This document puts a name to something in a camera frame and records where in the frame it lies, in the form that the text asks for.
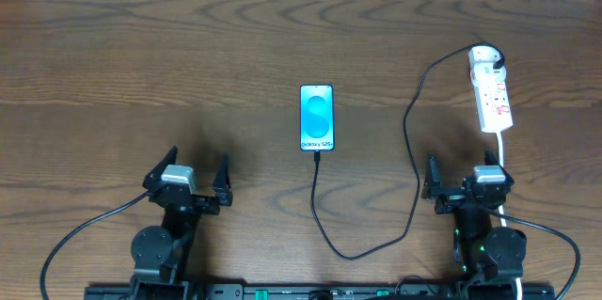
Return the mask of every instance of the white power strip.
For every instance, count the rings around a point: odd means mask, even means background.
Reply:
[[[497,133],[510,128],[512,114],[506,90],[506,68],[494,69],[501,55],[489,46],[473,47],[468,53],[470,80],[474,86],[481,131]]]

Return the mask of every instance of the charging plug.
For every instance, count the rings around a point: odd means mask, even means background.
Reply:
[[[497,133],[510,128],[512,114],[506,90],[506,68],[495,68],[501,55],[489,46],[476,46],[468,52],[470,80],[474,86],[481,131]]]

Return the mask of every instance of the phone screen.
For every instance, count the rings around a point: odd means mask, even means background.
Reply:
[[[333,150],[335,122],[332,86],[303,85],[300,98],[301,150]]]

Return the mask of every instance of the wooden tabletop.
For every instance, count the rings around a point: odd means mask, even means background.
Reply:
[[[0,297],[39,298],[41,266],[85,220],[144,190],[177,145],[202,193],[229,153],[234,203],[199,225],[192,276],[271,282],[395,282],[458,276],[450,215],[420,200],[409,235],[342,261],[309,211],[298,89],[330,83],[337,147],[322,157],[317,207],[346,254],[398,236],[416,192],[402,116],[439,57],[477,41],[506,54],[516,184],[507,213],[558,229],[583,256],[566,299],[602,293],[602,0],[0,0]],[[432,71],[408,118],[449,183],[483,162],[467,55]],[[54,299],[127,283],[134,235],[160,224],[143,201],[56,255]],[[525,280],[560,291],[571,247],[528,236]]]

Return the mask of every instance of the white power cord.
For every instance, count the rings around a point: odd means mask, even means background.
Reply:
[[[501,132],[496,132],[496,136],[498,137],[499,165],[504,167],[504,144],[501,139]],[[498,213],[504,214],[504,206],[503,205],[499,205]],[[500,218],[499,221],[500,221],[502,227],[508,227],[508,225],[506,224],[506,219]],[[522,299],[523,299],[523,285],[522,285],[522,282],[520,281],[520,277],[517,277],[516,278],[516,300],[522,300]]]

